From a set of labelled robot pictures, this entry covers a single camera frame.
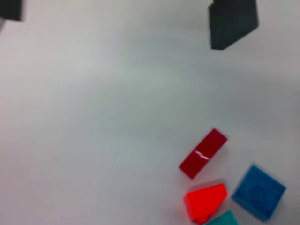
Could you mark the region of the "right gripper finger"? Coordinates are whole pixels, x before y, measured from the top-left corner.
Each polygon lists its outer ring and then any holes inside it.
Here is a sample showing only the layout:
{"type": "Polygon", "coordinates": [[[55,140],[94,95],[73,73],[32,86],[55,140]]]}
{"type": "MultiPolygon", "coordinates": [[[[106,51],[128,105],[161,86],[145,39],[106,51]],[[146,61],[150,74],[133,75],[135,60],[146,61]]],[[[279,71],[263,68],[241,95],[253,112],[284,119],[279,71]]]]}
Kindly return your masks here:
{"type": "Polygon", "coordinates": [[[256,0],[214,0],[208,10],[213,50],[226,49],[259,26],[256,0]]]}
{"type": "Polygon", "coordinates": [[[22,20],[22,0],[0,0],[0,17],[7,20],[22,20]]]}

